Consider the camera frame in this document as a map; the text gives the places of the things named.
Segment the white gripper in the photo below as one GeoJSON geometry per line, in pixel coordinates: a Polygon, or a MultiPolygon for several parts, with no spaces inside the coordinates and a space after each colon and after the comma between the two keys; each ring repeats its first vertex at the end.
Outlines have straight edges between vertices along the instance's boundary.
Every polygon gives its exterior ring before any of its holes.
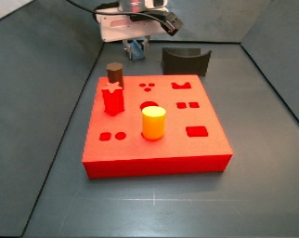
{"type": "Polygon", "coordinates": [[[112,3],[102,4],[96,11],[95,19],[100,25],[100,34],[104,42],[123,40],[124,50],[132,59],[132,46],[128,39],[144,36],[143,52],[147,55],[151,35],[166,32],[158,20],[142,16],[127,16],[123,12],[155,13],[167,12],[167,0],[116,0],[112,3]]]}

